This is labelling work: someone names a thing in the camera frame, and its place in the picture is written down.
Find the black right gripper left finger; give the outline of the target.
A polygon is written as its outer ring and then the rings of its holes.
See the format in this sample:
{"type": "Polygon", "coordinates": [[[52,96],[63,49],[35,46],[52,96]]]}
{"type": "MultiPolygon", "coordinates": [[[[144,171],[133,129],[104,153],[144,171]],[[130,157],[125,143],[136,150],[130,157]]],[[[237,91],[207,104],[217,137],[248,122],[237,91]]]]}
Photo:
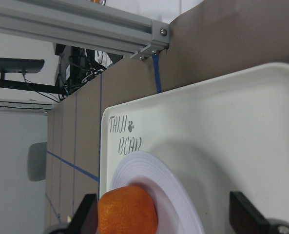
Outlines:
{"type": "Polygon", "coordinates": [[[86,194],[68,226],[68,233],[95,234],[97,226],[97,195],[86,194]]]}

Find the black monitor on arm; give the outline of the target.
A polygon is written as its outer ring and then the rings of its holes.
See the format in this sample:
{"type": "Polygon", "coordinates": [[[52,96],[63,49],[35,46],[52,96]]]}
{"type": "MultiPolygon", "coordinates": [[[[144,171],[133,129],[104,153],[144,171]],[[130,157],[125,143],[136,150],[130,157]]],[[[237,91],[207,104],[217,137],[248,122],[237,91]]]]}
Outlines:
{"type": "Polygon", "coordinates": [[[43,66],[43,59],[0,58],[0,88],[65,95],[66,91],[58,86],[5,79],[5,75],[8,73],[21,75],[36,74],[41,71],[43,66]]]}

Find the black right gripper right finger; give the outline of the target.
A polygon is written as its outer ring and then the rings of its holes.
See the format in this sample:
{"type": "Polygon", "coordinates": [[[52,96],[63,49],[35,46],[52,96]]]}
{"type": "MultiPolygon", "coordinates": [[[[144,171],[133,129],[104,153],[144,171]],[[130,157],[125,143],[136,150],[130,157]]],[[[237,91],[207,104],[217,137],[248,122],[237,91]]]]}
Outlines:
{"type": "Polygon", "coordinates": [[[268,234],[270,223],[242,192],[230,192],[229,222],[236,234],[268,234]]]}

